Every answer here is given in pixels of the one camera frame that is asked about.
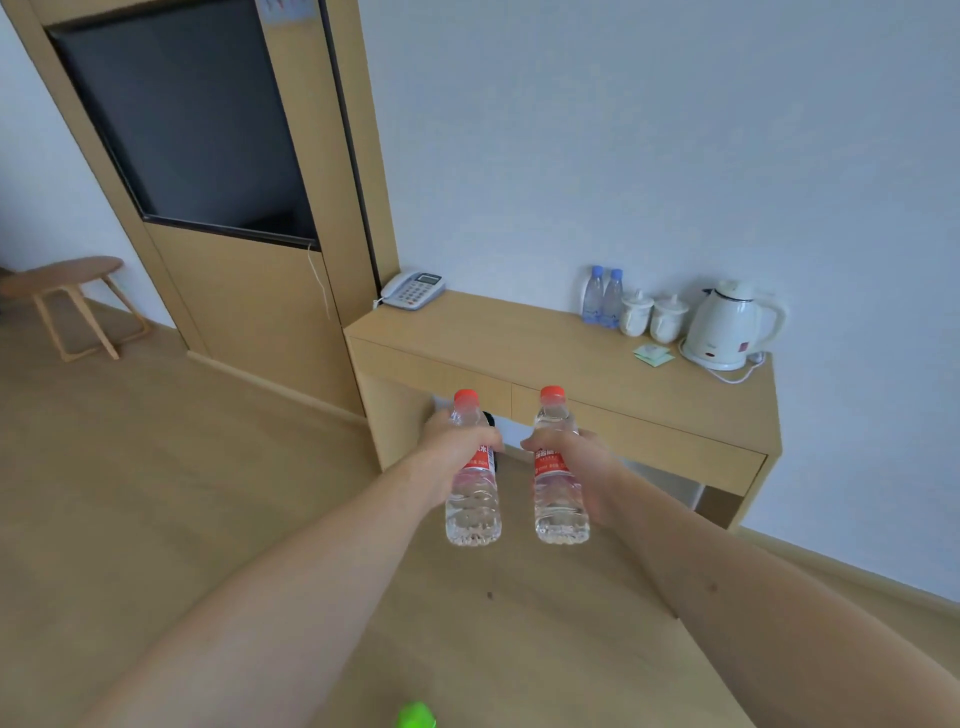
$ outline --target water bottle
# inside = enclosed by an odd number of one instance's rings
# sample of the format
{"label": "water bottle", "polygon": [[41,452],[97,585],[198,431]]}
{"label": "water bottle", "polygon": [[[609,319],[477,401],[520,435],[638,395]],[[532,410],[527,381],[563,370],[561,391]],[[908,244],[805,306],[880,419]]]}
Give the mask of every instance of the water bottle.
{"label": "water bottle", "polygon": [[585,324],[599,324],[600,312],[603,309],[603,266],[594,265],[593,273],[587,283],[587,290],[584,291],[584,313]]}
{"label": "water bottle", "polygon": [[[489,425],[472,389],[461,389],[453,396],[450,420],[462,426]],[[455,546],[485,546],[500,538],[501,527],[493,451],[483,445],[453,476],[453,489],[446,499],[446,538]]]}
{"label": "water bottle", "polygon": [[[541,427],[577,431],[563,387],[540,390],[534,429]],[[534,457],[534,526],[540,540],[548,544],[582,544],[590,537],[583,488],[564,457],[551,449],[537,450]]]}
{"label": "water bottle", "polygon": [[620,306],[623,305],[623,271],[614,268],[610,271],[610,281],[607,283],[607,292],[603,295],[603,309],[600,312],[600,323],[607,328],[620,326]]}

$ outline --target black vertical strip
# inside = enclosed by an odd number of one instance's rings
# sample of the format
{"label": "black vertical strip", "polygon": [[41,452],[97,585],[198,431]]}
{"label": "black vertical strip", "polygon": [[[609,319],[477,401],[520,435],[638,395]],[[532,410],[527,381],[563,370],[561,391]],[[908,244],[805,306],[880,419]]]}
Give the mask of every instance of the black vertical strip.
{"label": "black vertical strip", "polygon": [[353,184],[357,188],[357,200],[360,203],[360,216],[363,218],[363,232],[367,236],[367,252],[370,254],[370,265],[373,268],[373,282],[376,284],[376,295],[380,295],[383,284],[380,282],[380,271],[376,267],[376,253],[373,251],[373,238],[370,234],[370,220],[367,218],[367,203],[363,196],[363,184],[360,183],[360,168],[357,166],[357,155],[353,150],[353,134],[350,132],[350,120],[347,115],[347,100],[344,98],[344,85],[340,81],[340,66],[337,65],[337,51],[333,47],[333,32],[330,30],[330,13],[326,9],[326,0],[320,0],[320,16],[324,21],[324,35],[326,36],[326,50],[330,54],[330,65],[333,68],[333,83],[337,86],[337,101],[340,104],[340,116],[344,121],[344,136],[347,138],[347,149],[350,154],[350,167],[353,169]]}

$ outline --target person's left arm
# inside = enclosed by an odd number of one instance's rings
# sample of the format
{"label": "person's left arm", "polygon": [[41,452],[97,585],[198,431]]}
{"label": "person's left arm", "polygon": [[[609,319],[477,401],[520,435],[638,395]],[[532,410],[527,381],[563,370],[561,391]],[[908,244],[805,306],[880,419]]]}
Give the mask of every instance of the person's left arm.
{"label": "person's left arm", "polygon": [[201,601],[82,726],[302,726],[324,702],[423,516],[492,427],[439,412],[373,485]]}

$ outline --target stool leg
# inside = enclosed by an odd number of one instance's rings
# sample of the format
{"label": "stool leg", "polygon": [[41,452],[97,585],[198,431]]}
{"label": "stool leg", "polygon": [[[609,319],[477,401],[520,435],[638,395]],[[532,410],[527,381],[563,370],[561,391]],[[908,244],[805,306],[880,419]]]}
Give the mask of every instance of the stool leg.
{"label": "stool leg", "polygon": [[50,317],[50,311],[47,310],[47,304],[43,302],[43,295],[35,293],[34,303],[36,304],[36,310],[40,312],[40,318],[43,319],[43,325],[47,327],[50,338],[54,340],[54,346],[57,347],[57,351],[60,353],[60,358],[63,361],[70,361],[70,358],[66,353],[66,349],[63,348],[63,342],[60,340],[60,335],[57,333],[57,328],[54,326],[54,320]]}
{"label": "stool leg", "polygon": [[97,338],[100,339],[100,343],[104,345],[104,349],[107,350],[107,353],[110,355],[111,359],[119,359],[120,354],[117,353],[117,350],[110,343],[110,340],[107,339],[107,335],[104,333],[104,330],[100,328],[100,324],[97,322],[96,317],[93,315],[93,311],[90,310],[90,306],[86,304],[84,299],[84,294],[80,291],[79,285],[65,285],[63,289],[67,292],[67,295],[70,296],[70,300],[77,310],[80,311],[81,315],[86,319],[86,322],[90,324],[90,328],[93,329],[93,332],[97,334]]}
{"label": "stool leg", "polygon": [[124,296],[123,292],[116,287],[116,284],[110,279],[110,276],[103,276],[101,280],[107,284],[107,288],[113,291],[113,295],[120,299],[120,303],[127,307],[130,313],[133,314],[136,320],[139,321],[140,325],[143,327],[143,329],[137,333],[132,333],[130,336],[125,336],[123,339],[121,339],[121,341],[131,341],[132,339],[137,339],[140,336],[150,333],[150,322],[143,318],[140,312],[133,307],[133,304],[130,303],[130,299]]}

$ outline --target television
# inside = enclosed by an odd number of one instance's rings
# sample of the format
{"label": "television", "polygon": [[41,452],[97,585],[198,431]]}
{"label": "television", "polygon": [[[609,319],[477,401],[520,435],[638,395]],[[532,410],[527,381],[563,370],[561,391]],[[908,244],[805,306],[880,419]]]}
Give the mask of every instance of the television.
{"label": "television", "polygon": [[51,29],[143,219],[319,249],[254,0]]}

